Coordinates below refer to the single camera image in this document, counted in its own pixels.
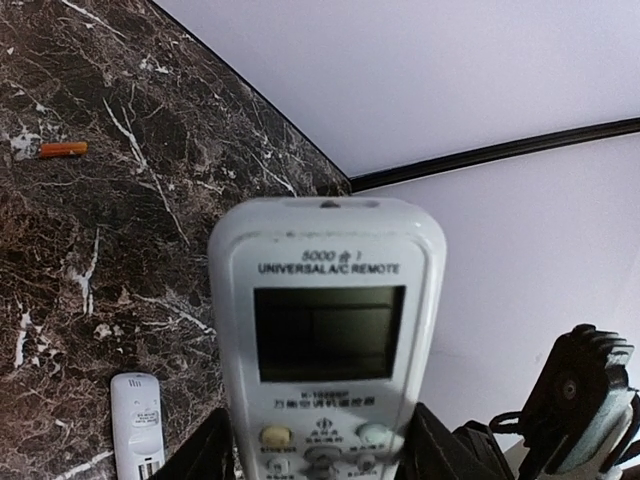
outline barcode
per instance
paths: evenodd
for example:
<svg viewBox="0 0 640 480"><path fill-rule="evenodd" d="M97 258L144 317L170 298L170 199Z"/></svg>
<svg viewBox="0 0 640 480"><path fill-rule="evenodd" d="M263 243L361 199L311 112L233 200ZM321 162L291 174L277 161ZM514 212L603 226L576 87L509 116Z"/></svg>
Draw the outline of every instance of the barcode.
<svg viewBox="0 0 640 480"><path fill-rule="evenodd" d="M151 475L156 473L160 469L160 462L147 462L138 465L138 473L140 474L140 480L147 480Z"/></svg>

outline white remote control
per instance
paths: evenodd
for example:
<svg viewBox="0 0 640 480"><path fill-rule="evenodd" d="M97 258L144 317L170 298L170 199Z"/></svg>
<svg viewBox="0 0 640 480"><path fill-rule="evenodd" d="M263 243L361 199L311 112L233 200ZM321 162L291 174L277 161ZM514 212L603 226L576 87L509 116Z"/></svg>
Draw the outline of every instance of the white remote control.
<svg viewBox="0 0 640 480"><path fill-rule="evenodd" d="M147 373L111 379L111 416L118 480L144 480L164 464L160 384Z"/></svg>
<svg viewBox="0 0 640 480"><path fill-rule="evenodd" d="M393 199L258 199L209 241L224 381L249 480L392 480L446 242Z"/></svg>

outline lcd display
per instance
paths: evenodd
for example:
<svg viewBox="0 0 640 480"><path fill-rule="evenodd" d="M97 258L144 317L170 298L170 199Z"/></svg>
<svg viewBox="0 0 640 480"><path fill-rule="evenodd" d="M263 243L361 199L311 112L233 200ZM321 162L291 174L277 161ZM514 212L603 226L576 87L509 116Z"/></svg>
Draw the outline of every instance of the lcd display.
<svg viewBox="0 0 640 480"><path fill-rule="evenodd" d="M260 380L391 378L404 292L404 286L256 289Z"/></svg>

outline black cable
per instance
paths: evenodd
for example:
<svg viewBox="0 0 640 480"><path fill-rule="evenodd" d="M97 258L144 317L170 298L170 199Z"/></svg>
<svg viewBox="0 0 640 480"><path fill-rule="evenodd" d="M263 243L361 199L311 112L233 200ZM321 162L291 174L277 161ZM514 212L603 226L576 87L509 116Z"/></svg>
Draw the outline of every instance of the black cable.
<svg viewBox="0 0 640 480"><path fill-rule="evenodd" d="M495 416L489 422L489 428L493 433L497 434L514 434L519 435L520 429L517 420L520 418L521 412L507 412ZM513 423L504 423L508 420L516 420Z"/></svg>
<svg viewBox="0 0 640 480"><path fill-rule="evenodd" d="M567 147L569 145L632 133L640 133L640 118L638 117L537 135L535 137L523 138L522 140L500 143L490 147L454 153L443 157L422 160L409 165L402 165L401 167L367 173L351 178L351 189L353 193L362 192L371 190L372 188L394 185L396 183L435 175L436 173L472 167L474 165L503 160L518 155L542 152L553 148Z"/></svg>
<svg viewBox="0 0 640 480"><path fill-rule="evenodd" d="M633 400L631 400L631 408L633 410L631 424L629 425L629 428L620 439L616 447L611 450L611 453L607 456L606 460L600 467L600 473L606 473L611 470L614 465L624 463L640 453L636 452L638 447L640 447L640 445L637 445L638 442L634 442L629 445L629 442L633 440L633 438L638 433L638 430L640 429L640 397L638 397L637 394L634 395Z"/></svg>

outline yellow button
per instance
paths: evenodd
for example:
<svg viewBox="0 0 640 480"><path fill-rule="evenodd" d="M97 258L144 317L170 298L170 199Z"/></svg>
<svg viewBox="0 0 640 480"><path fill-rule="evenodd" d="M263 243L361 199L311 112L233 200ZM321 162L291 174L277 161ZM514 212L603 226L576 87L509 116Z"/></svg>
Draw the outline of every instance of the yellow button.
<svg viewBox="0 0 640 480"><path fill-rule="evenodd" d="M260 442L271 448L288 447L291 443L291 430L279 425L270 425L260 432Z"/></svg>

